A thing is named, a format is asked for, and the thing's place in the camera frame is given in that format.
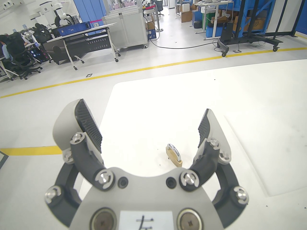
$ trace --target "office chair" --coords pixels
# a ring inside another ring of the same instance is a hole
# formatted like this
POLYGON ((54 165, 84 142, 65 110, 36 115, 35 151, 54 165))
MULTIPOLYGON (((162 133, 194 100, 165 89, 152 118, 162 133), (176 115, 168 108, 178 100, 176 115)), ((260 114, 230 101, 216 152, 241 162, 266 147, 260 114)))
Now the office chair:
POLYGON ((155 4, 157 5, 157 9, 158 9, 158 14, 159 16, 164 16, 164 14, 161 13, 161 11, 163 10, 163 1, 155 1, 155 4))
POLYGON ((20 80, 23 78, 27 80, 29 74, 32 74, 33 72, 40 73, 40 70, 43 69, 42 67, 32 68, 36 61, 25 49, 24 41, 11 38, 10 43, 7 44, 7 50, 13 57, 13 61, 9 64, 10 70, 18 73, 20 80))

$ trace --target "white table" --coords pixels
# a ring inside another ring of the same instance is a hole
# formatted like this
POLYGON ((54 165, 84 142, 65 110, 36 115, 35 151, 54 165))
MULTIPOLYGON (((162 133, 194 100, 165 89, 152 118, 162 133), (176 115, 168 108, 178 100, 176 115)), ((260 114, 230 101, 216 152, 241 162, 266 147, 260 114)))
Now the white table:
MULTIPOLYGON (((211 108, 229 142, 231 165, 250 202, 227 229, 307 229, 307 60, 264 63, 116 84, 100 131, 106 167, 155 176, 193 162, 197 128, 211 108)), ((89 189, 83 182, 80 196, 89 189)), ((204 189, 219 189, 214 175, 204 189)))
MULTIPOLYGON (((70 38, 70 37, 73 37, 73 36, 83 35, 83 34, 87 34, 87 33, 90 33, 90 32, 99 31, 99 30, 101 30, 102 35, 103 35, 103 32, 106 31, 107 34, 108 34, 108 36, 109 36, 109 41, 110 41, 110 44, 111 44, 111 49, 112 49, 112 52, 113 52, 114 59, 115 59, 116 62, 118 62, 118 59, 116 59, 115 52, 118 54, 118 56, 120 56, 120 54, 119 54, 119 51, 117 50, 117 48, 115 47, 115 45, 114 45, 113 42, 112 42, 112 38, 111 38, 110 30, 109 30, 109 27, 111 27, 111 26, 113 26, 113 25, 115 25, 115 24, 117 24, 117 22, 111 23, 111 24, 102 25, 102 26, 99 26, 99 27, 91 28, 91 29, 87 29, 87 30, 82 31, 82 32, 77 32, 77 33, 73 33, 73 34, 70 34, 70 35, 61 36, 61 37, 58 37, 58 38, 51 39, 51 40, 47 41, 47 43, 50 43, 50 42, 53 42, 53 41, 57 41, 57 40, 63 40, 64 47, 65 47, 65 50, 66 50, 66 52, 67 52, 68 58, 69 58, 69 60, 70 60, 70 62, 71 62, 71 64, 72 64, 73 68, 74 68, 75 70, 78 70, 78 69, 76 68, 76 66, 74 65, 74 63, 73 63, 73 61, 72 61, 72 58, 71 58, 71 56, 70 56, 70 54, 69 54, 69 52, 68 52, 68 49, 67 49, 67 45, 66 45, 66 41, 65 41, 65 40, 66 40, 67 38, 70 38)), ((84 63, 83 60, 82 60, 80 57, 78 57, 78 56, 76 56, 76 55, 75 55, 75 57, 76 57, 78 60, 82 61, 82 63, 84 63)))
POLYGON ((11 70, 6 69, 5 66, 4 66, 4 64, 3 64, 3 62, 2 62, 3 59, 5 59, 5 57, 0 58, 0 67, 1 67, 1 69, 6 73, 6 75, 8 76, 8 78, 12 81, 13 78, 11 77, 10 73, 12 73, 12 74, 14 74, 14 75, 16 75, 16 76, 19 76, 19 75, 16 74, 15 72, 12 72, 11 70))
POLYGON ((217 19, 218 19, 218 7, 220 5, 227 5, 229 3, 233 3, 232 0, 227 0, 227 1, 220 1, 220 2, 216 2, 216 3, 200 3, 197 4, 197 6, 201 7, 201 12, 204 14, 204 25, 203 25, 203 30, 200 32, 196 32, 195 34, 199 34, 199 33, 206 33, 206 16, 208 12, 215 12, 215 18, 214 18, 214 25, 213 25, 213 34, 212 37, 205 37, 204 40, 208 40, 208 39, 216 39, 219 38, 220 36, 215 36, 216 34, 216 26, 217 26, 217 19))

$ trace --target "yellow floor line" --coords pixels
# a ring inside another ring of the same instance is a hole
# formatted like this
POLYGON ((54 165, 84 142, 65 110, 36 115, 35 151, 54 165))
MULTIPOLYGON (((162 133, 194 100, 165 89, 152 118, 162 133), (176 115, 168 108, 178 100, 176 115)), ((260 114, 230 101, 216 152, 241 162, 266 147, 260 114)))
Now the yellow floor line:
MULTIPOLYGON (((307 50, 307 47, 278 49, 278 52, 298 51, 298 50, 307 50)), ((273 52, 273 51, 272 50, 265 50, 265 51, 256 51, 256 52, 242 52, 242 53, 237 53, 237 54, 228 54, 226 56, 226 58, 227 57, 244 56, 244 55, 250 55, 250 54, 268 53, 268 52, 273 52)), ((158 66, 153 66, 153 67, 148 67, 148 68, 133 69, 133 70, 123 71, 123 72, 107 74, 107 75, 99 75, 99 76, 94 76, 94 77, 75 80, 75 81, 67 81, 67 82, 63 82, 63 83, 53 84, 53 85, 40 87, 40 88, 36 88, 36 89, 31 89, 31 90, 27 90, 27 91, 20 91, 20 92, 17 92, 17 93, 1 96, 0 98, 11 97, 11 96, 15 96, 15 95, 20 95, 20 94, 24 94, 24 93, 28 93, 28 92, 49 89, 49 88, 67 85, 67 84, 76 83, 76 82, 95 80, 95 79, 100 79, 100 78, 105 78, 105 77, 116 76, 116 75, 124 75, 124 74, 140 72, 140 71, 145 71, 145 70, 151 70, 151 69, 156 69, 156 68, 165 68, 165 67, 183 65, 183 64, 194 63, 194 62, 205 61, 205 60, 213 60, 213 59, 219 59, 219 58, 223 58, 223 57, 222 56, 215 56, 215 57, 208 57, 208 58, 193 59, 193 60, 175 62, 175 63, 170 63, 170 64, 158 65, 158 66)))
POLYGON ((296 36, 298 37, 301 37, 301 38, 304 38, 304 39, 307 39, 306 37, 302 36, 302 35, 299 35, 299 34, 295 34, 296 36))
MULTIPOLYGON (((278 49, 278 52, 297 51, 297 50, 307 50, 307 47, 278 49)), ((273 51, 272 50, 265 50, 265 51, 229 54, 229 55, 227 55, 227 57, 236 57, 236 56, 244 56, 244 55, 250 55, 250 54, 269 53, 269 52, 273 52, 273 51)), ((170 64, 165 64, 165 65, 159 65, 159 66, 154 66, 154 67, 128 70, 128 71, 118 72, 118 73, 113 73, 113 74, 100 75, 100 76, 96 76, 96 77, 92 77, 92 78, 86 78, 86 79, 75 80, 75 81, 68 81, 68 82, 54 84, 54 85, 50 85, 50 86, 45 86, 45 87, 41 87, 41 88, 37 88, 37 89, 32 89, 32 90, 28 90, 28 91, 22 91, 22 92, 10 94, 10 95, 2 96, 1 98, 9 97, 9 96, 14 96, 14 95, 18 95, 18 94, 23 94, 23 93, 27 93, 27 92, 32 92, 32 91, 48 89, 48 88, 52 88, 52 87, 56 87, 56 86, 61 86, 61 85, 66 85, 66 84, 70 84, 70 83, 94 80, 94 79, 99 79, 99 78, 104 78, 104 77, 115 76, 115 75, 123 75, 123 74, 128 74, 128 73, 133 73, 133 72, 145 71, 145 70, 156 69, 156 68, 165 68, 165 67, 170 67, 170 66, 188 64, 188 63, 199 62, 199 61, 204 61, 204 60, 219 59, 219 58, 222 58, 222 57, 221 56, 216 56, 216 57, 209 57, 209 58, 194 59, 194 60, 170 63, 170 64)), ((58 146, 35 147, 35 148, 0 149, 0 151, 2 151, 3 153, 7 154, 8 156, 18 156, 18 155, 60 155, 60 154, 62 154, 62 151, 60 150, 60 148, 58 146)))
POLYGON ((0 149, 1 152, 8 156, 19 155, 61 155, 62 151, 58 146, 53 147, 36 147, 36 148, 13 148, 13 149, 0 149))

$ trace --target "white label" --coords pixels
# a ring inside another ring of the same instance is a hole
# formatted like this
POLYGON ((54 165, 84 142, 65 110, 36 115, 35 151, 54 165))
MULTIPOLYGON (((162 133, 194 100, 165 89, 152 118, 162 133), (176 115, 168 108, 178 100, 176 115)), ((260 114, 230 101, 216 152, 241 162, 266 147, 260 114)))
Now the white label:
POLYGON ((118 230, 174 230, 171 211, 121 211, 118 230))

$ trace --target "white floor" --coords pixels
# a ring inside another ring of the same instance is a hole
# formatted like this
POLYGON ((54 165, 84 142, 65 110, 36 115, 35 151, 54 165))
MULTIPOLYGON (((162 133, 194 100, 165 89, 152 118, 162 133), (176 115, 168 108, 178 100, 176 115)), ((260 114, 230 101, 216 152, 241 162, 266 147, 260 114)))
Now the white floor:
MULTIPOLYGON (((155 41, 156 45, 179 48, 212 42, 211 40, 203 41, 202 34, 194 34, 199 29, 190 27, 191 22, 180 23, 179 19, 175 19, 174 10, 165 9, 163 12, 165 16, 160 19, 160 25, 164 31, 155 41)), ((286 36, 279 39, 284 42, 279 45, 281 49, 306 47, 306 43, 301 38, 286 36)), ((255 45, 257 43, 242 44, 240 50, 243 53, 272 50, 269 44, 253 47, 255 45)), ((228 54, 234 54, 232 50, 237 50, 235 45, 230 48, 228 54)), ((76 62, 77 71, 72 69, 70 63, 60 66, 44 63, 42 73, 32 74, 27 81, 19 79, 1 81, 0 95, 84 79, 88 74, 99 76, 221 55, 214 51, 212 44, 190 49, 164 49, 150 42, 147 49, 122 49, 120 53, 118 63, 114 62, 109 50, 89 53, 83 58, 85 64, 76 62)), ((99 125, 113 86, 122 81, 306 57, 307 50, 299 50, 211 59, 66 84, 2 98, 0 99, 0 148, 54 146, 52 128, 55 119, 67 103, 79 98, 86 100, 99 125)), ((62 164, 60 155, 10 156, 8 158, 0 170, 0 229, 19 229, 20 227, 22 229, 65 229, 54 219, 43 201, 44 192, 54 183, 62 164)))

